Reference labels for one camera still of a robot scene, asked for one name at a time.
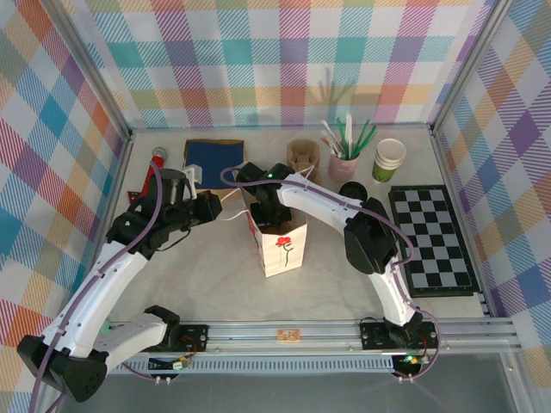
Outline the white flower paper bag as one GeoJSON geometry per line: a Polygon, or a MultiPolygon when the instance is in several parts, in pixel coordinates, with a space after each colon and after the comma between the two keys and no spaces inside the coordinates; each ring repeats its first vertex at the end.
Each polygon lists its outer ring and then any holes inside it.
{"type": "Polygon", "coordinates": [[[304,213],[291,208],[285,213],[284,220],[276,226],[260,225],[261,218],[254,217],[260,212],[260,204],[253,196],[241,188],[240,195],[244,205],[243,213],[253,241],[257,247],[260,263],[266,277],[299,268],[303,263],[306,247],[307,217],[304,213]]]}

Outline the red glitter toy microphone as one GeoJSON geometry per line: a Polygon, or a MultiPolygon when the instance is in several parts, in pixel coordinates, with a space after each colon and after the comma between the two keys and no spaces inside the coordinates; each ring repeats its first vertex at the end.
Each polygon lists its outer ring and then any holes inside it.
{"type": "MultiPolygon", "coordinates": [[[[155,163],[160,170],[164,167],[164,163],[165,163],[166,159],[167,159],[167,152],[163,147],[158,146],[158,147],[155,147],[152,150],[151,162],[155,163]]],[[[150,180],[151,180],[153,175],[154,175],[154,170],[153,170],[153,167],[150,166],[148,168],[148,171],[147,171],[146,175],[145,175],[145,180],[144,180],[141,192],[140,192],[140,195],[142,197],[145,197],[147,195],[150,180]]]]}

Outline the pink straw holder cup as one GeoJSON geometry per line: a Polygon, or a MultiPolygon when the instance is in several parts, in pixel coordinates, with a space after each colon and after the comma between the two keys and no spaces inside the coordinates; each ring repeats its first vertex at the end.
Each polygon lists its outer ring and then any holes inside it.
{"type": "Polygon", "coordinates": [[[359,157],[348,160],[331,155],[328,166],[328,175],[333,181],[336,182],[351,181],[356,172],[358,162],[359,157]]]}

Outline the stack of black cup lids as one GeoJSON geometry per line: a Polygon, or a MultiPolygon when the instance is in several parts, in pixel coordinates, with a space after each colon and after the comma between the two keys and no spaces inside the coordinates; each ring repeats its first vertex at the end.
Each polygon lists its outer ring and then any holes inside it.
{"type": "Polygon", "coordinates": [[[359,182],[346,182],[338,193],[347,198],[365,202],[368,199],[367,189],[359,182]]]}

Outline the stack of green paper cups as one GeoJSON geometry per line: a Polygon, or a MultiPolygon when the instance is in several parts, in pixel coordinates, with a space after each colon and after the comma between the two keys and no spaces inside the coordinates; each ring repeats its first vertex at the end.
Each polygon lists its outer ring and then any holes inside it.
{"type": "Polygon", "coordinates": [[[372,177],[388,182],[406,157],[406,147],[397,139],[383,139],[376,147],[372,177]]]}

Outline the black connector board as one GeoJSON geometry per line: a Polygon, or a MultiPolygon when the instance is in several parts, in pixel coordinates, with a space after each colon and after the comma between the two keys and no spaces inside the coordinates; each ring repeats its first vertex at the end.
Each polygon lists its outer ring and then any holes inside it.
{"type": "Polygon", "coordinates": [[[187,369],[193,361],[192,356],[180,356],[175,359],[150,358],[148,368],[150,370],[166,370],[180,372],[187,369]]]}
{"type": "Polygon", "coordinates": [[[392,356],[393,375],[410,377],[419,374],[423,368],[424,357],[418,354],[398,354],[392,356]]]}

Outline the black grey chessboard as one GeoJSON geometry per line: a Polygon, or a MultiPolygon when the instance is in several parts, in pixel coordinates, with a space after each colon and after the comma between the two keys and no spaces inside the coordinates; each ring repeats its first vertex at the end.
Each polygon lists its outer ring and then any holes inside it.
{"type": "Polygon", "coordinates": [[[480,292],[455,209],[444,185],[392,186],[394,223],[413,248],[399,241],[406,282],[413,298],[471,296],[480,292]]]}

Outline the thin aluminium wall rail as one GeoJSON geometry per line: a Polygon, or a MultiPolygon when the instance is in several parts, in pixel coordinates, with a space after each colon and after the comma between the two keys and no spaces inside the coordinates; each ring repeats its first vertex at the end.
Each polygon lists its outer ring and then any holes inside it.
{"type": "MultiPolygon", "coordinates": [[[[420,129],[420,130],[431,130],[432,126],[429,123],[419,123],[419,122],[399,122],[393,124],[373,124],[377,127],[377,130],[385,129],[420,129]]],[[[276,126],[276,125],[267,125],[267,126],[217,126],[217,127],[189,127],[189,126],[179,126],[179,127],[167,127],[167,128],[134,128],[132,130],[133,134],[137,133],[183,133],[183,132],[214,132],[222,133],[229,131],[260,131],[260,130],[319,130],[322,128],[322,124],[312,124],[312,125],[291,125],[291,126],[276,126]]]]}

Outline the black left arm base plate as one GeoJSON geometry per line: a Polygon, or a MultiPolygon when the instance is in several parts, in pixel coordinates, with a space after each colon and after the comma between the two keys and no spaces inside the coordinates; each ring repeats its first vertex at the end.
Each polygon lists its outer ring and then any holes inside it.
{"type": "Polygon", "coordinates": [[[209,327],[206,324],[181,324],[176,333],[176,352],[196,354],[207,351],[209,327]]]}

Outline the wide aluminium base rail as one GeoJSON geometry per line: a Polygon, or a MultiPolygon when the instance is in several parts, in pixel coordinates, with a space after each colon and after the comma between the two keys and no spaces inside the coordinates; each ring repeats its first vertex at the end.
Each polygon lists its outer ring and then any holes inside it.
{"type": "MultiPolygon", "coordinates": [[[[272,321],[272,322],[204,322],[209,327],[207,351],[204,355],[322,355],[322,354],[478,354],[516,352],[520,341],[511,320],[507,318],[443,319],[436,328],[436,349],[363,350],[360,324],[356,320],[339,321],[272,321]],[[299,329],[299,342],[278,342],[280,329],[299,329]]],[[[54,321],[40,333],[45,344],[51,344],[57,332],[62,334],[54,347],[68,349],[70,355],[85,358],[91,350],[108,352],[115,359],[126,360],[140,352],[174,350],[176,333],[183,322],[168,325],[153,314],[139,314],[130,322],[111,328],[104,339],[98,339],[99,329],[82,322],[61,327],[54,321]]]]}

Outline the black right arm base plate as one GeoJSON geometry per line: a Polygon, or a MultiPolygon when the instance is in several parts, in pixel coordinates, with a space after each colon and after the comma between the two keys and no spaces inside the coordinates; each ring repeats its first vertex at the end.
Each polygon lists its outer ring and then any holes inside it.
{"type": "Polygon", "coordinates": [[[388,334],[383,323],[368,320],[360,324],[360,334],[363,350],[429,350],[436,349],[439,341],[435,325],[432,322],[422,322],[417,333],[406,344],[397,344],[388,334]]]}

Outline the aluminium frame post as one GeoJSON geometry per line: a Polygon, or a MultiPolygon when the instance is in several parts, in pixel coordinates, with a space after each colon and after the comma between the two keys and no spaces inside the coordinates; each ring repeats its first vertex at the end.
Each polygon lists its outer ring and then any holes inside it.
{"type": "Polygon", "coordinates": [[[126,138],[126,141],[130,141],[133,133],[132,128],[128,124],[115,96],[111,93],[111,88],[109,88],[105,76],[93,59],[90,49],[87,47],[88,42],[84,40],[83,34],[87,35],[90,38],[90,43],[95,45],[98,55],[104,62],[105,69],[110,72],[110,76],[114,79],[115,85],[122,86],[121,76],[115,66],[115,61],[109,54],[107,43],[86,1],[69,0],[69,3],[71,9],[74,10],[73,13],[65,7],[63,0],[42,0],[44,8],[48,9],[52,21],[57,25],[83,73],[90,80],[110,119],[126,138]]]}
{"type": "Polygon", "coordinates": [[[515,0],[472,0],[438,78],[438,94],[427,116],[436,133],[457,105],[515,0]]]}

